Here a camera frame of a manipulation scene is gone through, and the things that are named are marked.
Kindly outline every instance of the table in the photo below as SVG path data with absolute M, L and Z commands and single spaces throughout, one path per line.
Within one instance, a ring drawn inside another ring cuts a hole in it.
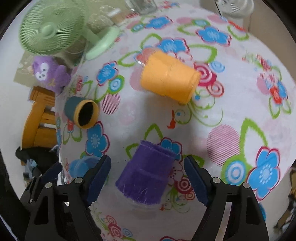
M 142 69 L 134 57 L 150 46 L 202 73 L 188 105 L 146 92 L 137 84 Z M 247 181 L 258 201 L 268 199 L 296 157 L 292 148 L 296 129 L 291 125 L 295 91 L 278 58 L 225 18 L 186 4 L 136 16 L 122 27 L 109 51 L 83 61 L 56 97 L 64 172 L 71 181 L 69 166 L 74 160 L 87 155 L 111 157 L 108 180 L 92 205 L 104 240 L 189 240 L 205 207 L 195 198 L 184 158 L 193 155 L 224 182 Z M 87 131 L 64 114 L 66 100 L 74 95 L 100 105 L 98 122 Z M 115 187 L 142 139 L 171 149 L 178 158 L 157 207 L 133 203 Z

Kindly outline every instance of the silver bolt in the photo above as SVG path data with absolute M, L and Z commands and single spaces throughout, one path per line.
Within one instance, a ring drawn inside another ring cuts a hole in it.
M 245 188 L 249 188 L 250 187 L 250 184 L 249 183 L 243 183 L 242 184 Z
M 52 186 L 52 183 L 47 183 L 47 184 L 45 184 L 45 187 L 46 188 L 50 188 Z
M 214 177 L 214 178 L 213 178 L 213 182 L 214 182 L 214 183 L 220 183 L 221 180 L 220 180 L 220 178 L 218 178 L 218 177 Z
M 82 177 L 78 177 L 74 180 L 75 183 L 81 183 L 82 182 Z

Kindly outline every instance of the plush toy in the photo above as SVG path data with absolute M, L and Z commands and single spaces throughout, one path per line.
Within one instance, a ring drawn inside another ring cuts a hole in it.
M 32 64 L 35 77 L 42 82 L 43 86 L 60 94 L 62 87 L 70 82 L 70 75 L 64 65 L 58 65 L 51 56 L 35 56 Z

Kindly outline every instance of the wooden chair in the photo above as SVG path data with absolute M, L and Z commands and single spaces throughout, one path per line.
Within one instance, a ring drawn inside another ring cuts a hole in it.
M 56 129 L 44 127 L 42 124 L 55 125 L 54 112 L 46 109 L 47 106 L 54 107 L 54 92 L 39 86 L 33 87 L 30 100 L 35 102 L 22 134 L 22 148 L 52 148 L 57 144 Z

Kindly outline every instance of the fan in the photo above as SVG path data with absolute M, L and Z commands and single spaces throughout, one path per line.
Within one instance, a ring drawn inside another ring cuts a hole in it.
M 41 0 L 27 13 L 20 27 L 23 48 L 36 55 L 53 55 L 84 36 L 93 46 L 86 59 L 107 50 L 119 35 L 116 26 L 98 35 L 86 26 L 87 7 L 83 0 Z
M 240 19 L 251 15 L 254 11 L 253 0 L 216 0 L 220 14 L 234 19 Z

